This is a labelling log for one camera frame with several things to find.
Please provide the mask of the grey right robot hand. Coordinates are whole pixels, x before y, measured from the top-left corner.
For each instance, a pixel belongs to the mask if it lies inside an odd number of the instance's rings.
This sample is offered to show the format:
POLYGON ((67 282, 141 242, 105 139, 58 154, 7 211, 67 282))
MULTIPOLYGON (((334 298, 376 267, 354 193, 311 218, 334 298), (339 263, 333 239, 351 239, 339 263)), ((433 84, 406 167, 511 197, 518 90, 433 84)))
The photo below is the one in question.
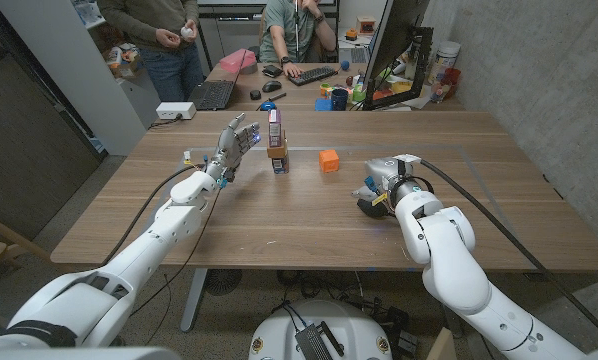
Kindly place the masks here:
POLYGON ((404 160, 385 157, 365 162, 368 176, 364 185, 353 191, 357 206, 369 217, 393 216, 397 203, 406 195, 421 191, 413 165, 404 160))

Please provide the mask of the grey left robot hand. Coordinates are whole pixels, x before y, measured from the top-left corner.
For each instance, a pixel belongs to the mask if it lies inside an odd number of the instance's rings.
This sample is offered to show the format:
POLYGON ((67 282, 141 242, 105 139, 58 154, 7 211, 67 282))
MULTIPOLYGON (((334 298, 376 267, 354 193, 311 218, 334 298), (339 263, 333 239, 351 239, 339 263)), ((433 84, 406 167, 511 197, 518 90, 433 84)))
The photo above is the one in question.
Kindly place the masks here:
POLYGON ((206 173, 217 182, 233 182, 242 157, 261 140, 258 122, 240 126, 245 118, 246 114, 240 113, 220 133, 206 168, 206 173))

